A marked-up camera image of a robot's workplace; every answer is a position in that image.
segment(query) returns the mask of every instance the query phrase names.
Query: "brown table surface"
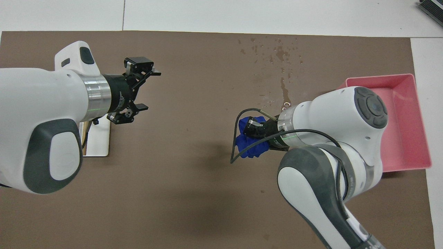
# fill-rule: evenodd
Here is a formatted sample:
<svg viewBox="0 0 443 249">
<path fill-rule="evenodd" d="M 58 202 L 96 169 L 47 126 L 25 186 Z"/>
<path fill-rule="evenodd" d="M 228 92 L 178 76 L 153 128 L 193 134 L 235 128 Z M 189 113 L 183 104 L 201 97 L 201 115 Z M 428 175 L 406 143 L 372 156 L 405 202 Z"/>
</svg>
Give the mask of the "brown table surface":
<svg viewBox="0 0 443 249">
<path fill-rule="evenodd" d="M 0 190 L 0 248 L 324 248 L 278 190 L 284 152 L 229 164 L 237 114 L 414 73 L 406 38 L 151 31 L 3 32 L 0 67 L 53 70 L 77 40 L 102 73 L 145 56 L 163 74 L 139 91 L 149 110 L 112 125 L 109 156 L 85 158 L 67 187 Z M 385 175 L 347 206 L 388 249 L 434 248 L 424 170 Z"/>
</svg>

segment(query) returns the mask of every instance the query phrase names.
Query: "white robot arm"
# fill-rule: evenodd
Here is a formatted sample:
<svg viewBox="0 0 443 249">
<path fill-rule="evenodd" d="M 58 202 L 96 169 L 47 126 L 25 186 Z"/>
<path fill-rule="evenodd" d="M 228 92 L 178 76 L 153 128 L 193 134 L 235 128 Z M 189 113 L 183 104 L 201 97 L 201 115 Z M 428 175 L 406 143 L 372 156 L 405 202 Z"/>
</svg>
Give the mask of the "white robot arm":
<svg viewBox="0 0 443 249">
<path fill-rule="evenodd" d="M 347 87 L 261 124 L 249 117 L 243 134 L 262 138 L 254 144 L 268 141 L 271 149 L 293 147 L 278 168 L 280 192 L 327 248 L 382 249 L 344 202 L 380 181 L 380 144 L 387 122 L 380 97 L 364 87 Z"/>
<path fill-rule="evenodd" d="M 133 101 L 154 62 L 126 58 L 126 73 L 101 75 L 87 43 L 68 45 L 55 56 L 55 71 L 0 69 L 0 184 L 47 194 L 66 186 L 82 163 L 78 123 L 108 114 L 115 124 L 131 123 L 143 104 Z"/>
</svg>

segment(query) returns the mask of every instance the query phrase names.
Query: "blue cloth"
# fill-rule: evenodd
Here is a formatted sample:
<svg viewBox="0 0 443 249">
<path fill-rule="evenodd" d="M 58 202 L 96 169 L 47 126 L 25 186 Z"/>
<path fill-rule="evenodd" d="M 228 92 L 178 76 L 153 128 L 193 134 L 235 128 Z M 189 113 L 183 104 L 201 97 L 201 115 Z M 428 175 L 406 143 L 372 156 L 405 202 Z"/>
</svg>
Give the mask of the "blue cloth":
<svg viewBox="0 0 443 249">
<path fill-rule="evenodd" d="M 266 120 L 264 117 L 254 117 L 259 123 L 265 122 Z M 245 117 L 240 119 L 238 122 L 238 128 L 240 129 L 240 135 L 235 139 L 235 145 L 238 146 L 238 151 L 241 152 L 243 149 L 248 147 L 249 145 L 257 142 L 260 139 L 255 139 L 251 137 L 247 137 L 243 134 L 243 130 L 245 129 L 247 123 L 248 123 L 249 117 Z M 258 144 L 249 150 L 247 150 L 243 155 L 241 155 L 242 158 L 249 157 L 259 157 L 263 152 L 266 152 L 269 150 L 269 143 L 263 142 L 261 144 Z"/>
</svg>

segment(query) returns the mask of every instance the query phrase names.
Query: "pink plastic tray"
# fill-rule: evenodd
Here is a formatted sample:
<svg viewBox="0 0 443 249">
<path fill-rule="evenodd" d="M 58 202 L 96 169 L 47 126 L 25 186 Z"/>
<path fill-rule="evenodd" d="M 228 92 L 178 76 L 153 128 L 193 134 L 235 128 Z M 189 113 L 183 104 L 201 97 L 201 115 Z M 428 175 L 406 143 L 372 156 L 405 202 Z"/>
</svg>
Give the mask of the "pink plastic tray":
<svg viewBox="0 0 443 249">
<path fill-rule="evenodd" d="M 381 138 L 383 172 L 431 167 L 414 75 L 348 78 L 339 88 L 347 86 L 370 88 L 388 109 L 388 125 Z"/>
</svg>

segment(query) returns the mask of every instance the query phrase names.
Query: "brown mat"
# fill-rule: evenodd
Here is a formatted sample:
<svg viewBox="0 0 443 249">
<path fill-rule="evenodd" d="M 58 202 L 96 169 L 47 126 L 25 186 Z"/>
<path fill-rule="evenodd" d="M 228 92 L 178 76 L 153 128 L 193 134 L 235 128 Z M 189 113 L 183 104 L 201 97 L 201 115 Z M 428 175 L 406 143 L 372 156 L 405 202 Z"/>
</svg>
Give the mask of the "brown mat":
<svg viewBox="0 0 443 249">
<path fill-rule="evenodd" d="M 53 70 L 77 40 L 102 73 L 145 56 L 163 75 L 140 89 L 149 110 L 113 125 L 109 156 L 86 158 L 66 188 L 0 190 L 1 248 L 324 248 L 278 191 L 284 152 L 229 164 L 235 117 L 278 114 L 347 77 L 414 73 L 406 38 L 148 31 L 3 32 L 0 67 Z M 347 206 L 387 248 L 434 248 L 424 170 L 391 173 Z"/>
</svg>

